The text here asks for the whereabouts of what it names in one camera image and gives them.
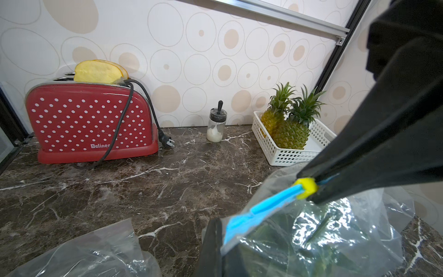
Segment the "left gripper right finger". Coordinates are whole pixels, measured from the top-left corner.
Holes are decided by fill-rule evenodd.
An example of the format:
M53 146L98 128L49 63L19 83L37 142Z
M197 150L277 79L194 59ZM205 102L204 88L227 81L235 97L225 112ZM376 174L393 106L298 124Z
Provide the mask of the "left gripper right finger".
M246 270L240 244L236 245L222 258L223 277L249 277Z

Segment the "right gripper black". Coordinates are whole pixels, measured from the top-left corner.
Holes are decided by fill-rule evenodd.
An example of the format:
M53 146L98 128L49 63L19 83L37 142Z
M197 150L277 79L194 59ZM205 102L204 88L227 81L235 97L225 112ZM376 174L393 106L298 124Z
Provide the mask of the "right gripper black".
M367 48L375 85L300 178L355 161L408 128L443 129L442 1L391 1L370 24Z

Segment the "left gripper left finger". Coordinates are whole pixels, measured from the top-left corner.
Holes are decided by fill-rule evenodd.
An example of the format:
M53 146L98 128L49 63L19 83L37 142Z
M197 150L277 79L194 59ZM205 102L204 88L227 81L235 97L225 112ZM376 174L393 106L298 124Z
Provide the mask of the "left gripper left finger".
M222 245L222 222L220 218L211 219L206 228L194 277L222 276Z

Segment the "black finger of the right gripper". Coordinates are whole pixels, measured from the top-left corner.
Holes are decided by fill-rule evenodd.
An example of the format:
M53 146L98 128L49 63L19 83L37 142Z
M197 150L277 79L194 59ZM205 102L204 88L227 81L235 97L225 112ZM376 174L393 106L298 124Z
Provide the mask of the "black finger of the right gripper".
M442 128L408 128L355 161L314 175L322 181L308 197L326 204L366 190L439 182L443 179Z

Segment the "blue-zip bag with pineapple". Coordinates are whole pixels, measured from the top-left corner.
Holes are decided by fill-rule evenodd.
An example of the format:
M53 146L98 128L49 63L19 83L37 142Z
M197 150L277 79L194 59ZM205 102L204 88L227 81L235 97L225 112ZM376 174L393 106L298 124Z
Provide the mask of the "blue-zip bag with pineapple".
M250 277L380 277L404 261L414 202L400 187L317 205L301 200L303 163L272 173L244 209L221 218L222 258L240 244Z

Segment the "clear zip-top bag blue slider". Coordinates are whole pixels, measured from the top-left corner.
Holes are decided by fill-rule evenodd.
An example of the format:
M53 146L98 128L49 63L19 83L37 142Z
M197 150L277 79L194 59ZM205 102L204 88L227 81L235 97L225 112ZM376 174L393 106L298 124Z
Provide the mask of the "clear zip-top bag blue slider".
M132 221L125 219L47 251L9 277L161 277L155 257L141 250Z

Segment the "yellow pineapple green crown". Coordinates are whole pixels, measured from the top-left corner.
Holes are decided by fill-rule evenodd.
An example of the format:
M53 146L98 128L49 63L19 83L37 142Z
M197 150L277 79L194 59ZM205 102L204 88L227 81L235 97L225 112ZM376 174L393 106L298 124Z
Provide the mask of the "yellow pineapple green crown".
M285 85L280 83L274 88L276 94L270 97L269 107L261 117L265 129L273 137L281 122L284 121L287 110L293 104L294 89L287 82Z
M291 106L287 108L288 117L274 131L272 138L279 148L303 150L310 135L310 124L320 117L324 103L319 98L326 91L315 88L308 93L305 85L301 89L302 96L291 99Z

